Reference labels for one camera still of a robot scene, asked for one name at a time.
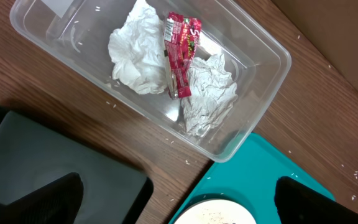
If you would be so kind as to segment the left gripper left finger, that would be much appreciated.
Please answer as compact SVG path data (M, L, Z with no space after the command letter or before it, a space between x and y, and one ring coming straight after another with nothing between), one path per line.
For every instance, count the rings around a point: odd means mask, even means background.
M83 194L80 175L71 172L12 203L0 203L0 223L73 223Z

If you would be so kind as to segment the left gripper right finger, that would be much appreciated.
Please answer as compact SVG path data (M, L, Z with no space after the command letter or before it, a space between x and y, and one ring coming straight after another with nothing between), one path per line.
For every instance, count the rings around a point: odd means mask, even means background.
M274 203L282 224L358 224L358 213L291 177L277 180Z

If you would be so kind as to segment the silver foil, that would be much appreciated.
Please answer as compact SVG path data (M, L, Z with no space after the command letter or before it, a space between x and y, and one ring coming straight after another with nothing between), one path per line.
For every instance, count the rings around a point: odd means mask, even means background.
M195 57L187 70L191 96L182 99L186 132L204 137L218 127L237 100L237 84L225 70L223 54Z

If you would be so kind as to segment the white napkin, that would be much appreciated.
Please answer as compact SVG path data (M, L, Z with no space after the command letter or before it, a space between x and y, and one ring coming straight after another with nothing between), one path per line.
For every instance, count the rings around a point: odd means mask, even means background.
M109 36L112 79L139 95L160 94L167 88L162 40L163 21L146 0L137 0L121 28Z

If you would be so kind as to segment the red snack wrapper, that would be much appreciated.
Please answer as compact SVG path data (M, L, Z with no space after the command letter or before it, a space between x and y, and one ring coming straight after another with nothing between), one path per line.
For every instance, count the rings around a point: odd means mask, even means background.
M202 21L169 12L164 20L163 43L168 92L172 99L191 96L187 70L198 48Z

